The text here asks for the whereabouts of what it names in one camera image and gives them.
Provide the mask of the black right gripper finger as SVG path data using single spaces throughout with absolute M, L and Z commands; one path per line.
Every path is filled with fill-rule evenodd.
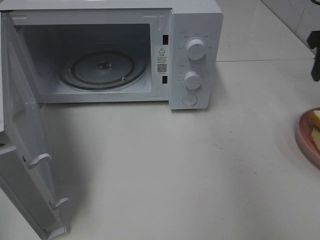
M 307 38 L 307 44 L 311 50 L 320 47 L 320 31 L 315 30 L 310 33 Z
M 311 70 L 311 76 L 315 82 L 320 81 L 320 49 L 319 48 L 316 49 L 316 55 L 315 55 L 314 64 Z

